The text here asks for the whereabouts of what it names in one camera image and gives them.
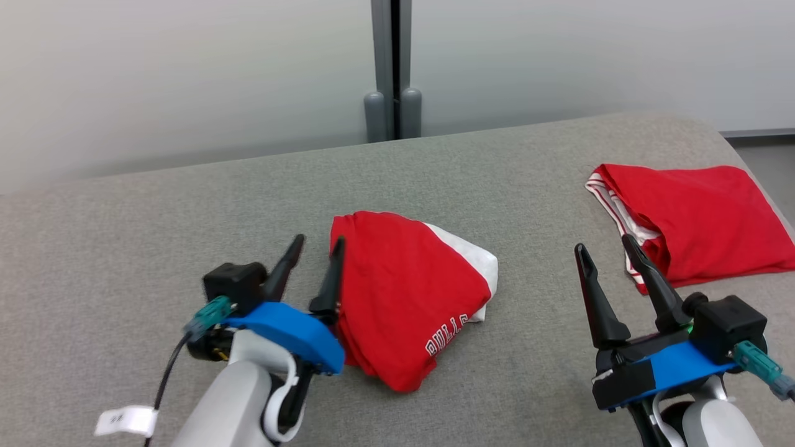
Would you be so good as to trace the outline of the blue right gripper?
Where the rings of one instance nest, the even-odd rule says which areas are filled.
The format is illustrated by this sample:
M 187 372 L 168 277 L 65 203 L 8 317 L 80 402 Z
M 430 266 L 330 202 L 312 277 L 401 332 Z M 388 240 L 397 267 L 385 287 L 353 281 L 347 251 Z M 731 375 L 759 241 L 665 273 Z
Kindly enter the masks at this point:
M 676 289 L 645 254 L 631 234 L 621 237 L 625 254 L 638 272 L 656 313 L 659 333 L 673 333 L 690 325 L 683 300 Z M 701 353 L 689 333 L 654 334 L 628 342 L 630 331 L 619 321 L 600 283 L 598 269 L 587 247 L 574 248 L 586 316 L 597 349 L 598 374 L 593 397 L 599 410 L 613 411 L 631 402 L 690 382 L 737 369 L 732 359 L 712 359 Z

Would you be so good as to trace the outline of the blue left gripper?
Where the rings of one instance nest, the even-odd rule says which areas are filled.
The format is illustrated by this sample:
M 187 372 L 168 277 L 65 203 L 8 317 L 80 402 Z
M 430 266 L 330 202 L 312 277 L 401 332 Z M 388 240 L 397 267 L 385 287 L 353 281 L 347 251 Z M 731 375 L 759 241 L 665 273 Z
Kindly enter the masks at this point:
M 281 302 L 305 243 L 306 235 L 297 234 L 271 269 L 264 282 L 267 302 L 247 316 L 227 317 L 225 325 L 250 329 L 296 354 L 304 362 L 312 363 L 323 374 L 340 374 L 345 363 L 345 351 L 324 323 L 336 323 L 340 316 L 346 241 L 344 237 L 336 238 L 320 291 L 309 304 L 312 316 Z

